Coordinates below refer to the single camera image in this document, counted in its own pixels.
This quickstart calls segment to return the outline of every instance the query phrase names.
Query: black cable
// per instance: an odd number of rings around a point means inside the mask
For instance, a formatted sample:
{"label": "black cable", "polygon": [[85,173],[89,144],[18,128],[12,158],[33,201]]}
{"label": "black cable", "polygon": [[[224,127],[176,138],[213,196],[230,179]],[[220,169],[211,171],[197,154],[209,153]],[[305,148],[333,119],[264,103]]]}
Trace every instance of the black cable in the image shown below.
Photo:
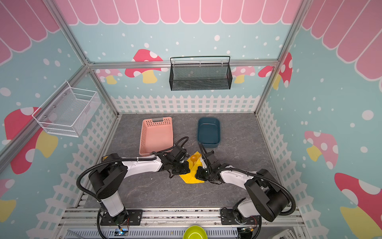
{"label": "black cable", "polygon": [[296,201],[295,201],[295,199],[293,198],[292,194],[291,194],[286,188],[284,188],[281,184],[279,184],[278,182],[273,181],[273,180],[271,180],[271,179],[269,179],[269,178],[267,178],[267,177],[264,177],[263,175],[254,174],[254,173],[251,173],[251,172],[242,170],[242,169],[236,169],[236,168],[234,168],[234,167],[228,167],[228,168],[223,168],[223,169],[218,170],[218,171],[216,172],[216,174],[215,174],[215,178],[214,178],[214,180],[216,181],[216,177],[220,174],[220,172],[222,172],[222,171],[227,171],[227,170],[228,170],[228,171],[238,171],[238,172],[244,173],[244,174],[246,174],[246,175],[248,175],[248,176],[253,176],[253,177],[262,179],[262,180],[264,180],[264,181],[270,182],[270,183],[272,183],[272,184],[278,186],[278,187],[279,187],[279,188],[280,188],[280,189],[287,195],[287,197],[288,197],[288,198],[290,199],[290,201],[291,201],[291,208],[290,208],[288,211],[282,211],[282,212],[280,213],[280,215],[282,215],[282,216],[291,215],[291,214],[295,211],[295,209],[296,209]]}
{"label": "black cable", "polygon": [[256,234],[251,238],[251,239],[256,239],[256,237],[259,235],[260,233],[260,230],[261,230],[261,216],[260,216],[260,220],[259,220],[259,223],[257,225],[257,231],[256,231]]}
{"label": "black cable", "polygon": [[98,230],[99,235],[102,237],[102,239],[108,239],[108,238],[106,238],[106,237],[103,235],[103,233],[102,233],[102,231],[101,231],[101,226],[99,225],[99,218],[101,217],[101,211],[102,211],[102,208],[100,208],[100,209],[98,210],[98,215],[97,215],[97,230]]}
{"label": "black cable", "polygon": [[100,167],[100,166],[103,166],[103,165],[107,165],[107,164],[111,164],[111,163],[119,163],[119,162],[124,162],[124,161],[153,161],[155,160],[156,158],[117,158],[117,159],[113,159],[113,160],[109,160],[109,161],[106,161],[106,162],[102,162],[102,163],[99,163],[99,164],[96,164],[90,168],[88,168],[87,170],[83,171],[77,178],[77,181],[76,181],[76,185],[77,187],[89,194],[90,196],[94,197],[97,202],[101,203],[102,201],[97,197],[97,195],[95,193],[93,193],[92,191],[84,188],[82,185],[81,185],[81,179],[86,175],[88,174],[89,172],[93,171],[94,169]]}

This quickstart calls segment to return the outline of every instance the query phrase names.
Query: metal grate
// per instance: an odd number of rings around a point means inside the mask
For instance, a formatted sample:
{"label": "metal grate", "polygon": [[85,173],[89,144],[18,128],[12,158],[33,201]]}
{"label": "metal grate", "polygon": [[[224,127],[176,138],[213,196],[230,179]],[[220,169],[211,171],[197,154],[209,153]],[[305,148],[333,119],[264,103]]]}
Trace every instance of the metal grate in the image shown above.
{"label": "metal grate", "polygon": [[170,61],[172,91],[231,89],[229,56],[172,57]]}
{"label": "metal grate", "polygon": [[[183,238],[187,228],[130,228],[129,234],[125,236],[116,236],[118,228],[102,229],[102,233],[108,238]],[[204,228],[208,238],[237,238],[237,228]],[[85,239],[100,238],[96,228],[69,229],[65,239],[78,239],[76,235]]]}

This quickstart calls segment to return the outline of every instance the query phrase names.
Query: gray marble floor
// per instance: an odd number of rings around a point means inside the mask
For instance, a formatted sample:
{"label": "gray marble floor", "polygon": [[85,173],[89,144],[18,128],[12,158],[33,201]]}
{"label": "gray marble floor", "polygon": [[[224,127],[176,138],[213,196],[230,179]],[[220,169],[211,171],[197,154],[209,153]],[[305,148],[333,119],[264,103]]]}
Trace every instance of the gray marble floor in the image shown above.
{"label": "gray marble floor", "polygon": [[[220,163],[228,163],[248,171],[264,168],[277,178],[254,114],[125,114],[107,154],[139,156],[142,121],[168,116],[172,117],[174,142],[183,136],[189,137],[184,147],[190,155],[199,151],[196,140],[199,118],[216,117],[220,120],[221,141],[214,151]],[[232,184],[186,184],[180,176],[168,178],[167,171],[128,177],[122,182],[118,192],[122,202],[133,208],[233,206],[240,198],[249,198],[246,190]],[[98,208],[99,204],[89,197],[85,207]]]}

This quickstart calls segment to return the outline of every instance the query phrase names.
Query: wall-mounted basket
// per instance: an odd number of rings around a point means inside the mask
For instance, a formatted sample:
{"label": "wall-mounted basket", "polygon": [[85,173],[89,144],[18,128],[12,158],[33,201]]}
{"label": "wall-mounted basket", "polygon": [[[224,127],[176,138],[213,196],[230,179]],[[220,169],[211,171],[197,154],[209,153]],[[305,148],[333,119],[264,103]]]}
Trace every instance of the wall-mounted basket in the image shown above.
{"label": "wall-mounted basket", "polygon": [[96,91],[73,88],[66,83],[67,88],[41,110],[52,96],[49,97],[32,116],[47,133],[79,137],[101,105],[101,100]]}
{"label": "wall-mounted basket", "polygon": [[171,57],[172,91],[231,89],[229,56]]}

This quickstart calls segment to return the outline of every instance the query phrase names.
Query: yellow triangular block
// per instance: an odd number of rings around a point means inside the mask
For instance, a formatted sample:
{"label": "yellow triangular block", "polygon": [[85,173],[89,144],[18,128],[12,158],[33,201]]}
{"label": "yellow triangular block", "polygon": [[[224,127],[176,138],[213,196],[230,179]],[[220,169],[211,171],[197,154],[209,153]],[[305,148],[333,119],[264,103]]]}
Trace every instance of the yellow triangular block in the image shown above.
{"label": "yellow triangular block", "polygon": [[[191,160],[191,157],[194,156],[194,155],[197,157],[197,161],[195,163]],[[187,160],[188,167],[189,167],[191,172],[188,173],[188,174],[180,175],[180,177],[187,184],[199,184],[199,183],[203,183],[204,181],[195,178],[195,174],[196,174],[197,168],[199,166],[203,166],[202,161],[201,161],[202,155],[199,152],[196,152],[192,156]]]}

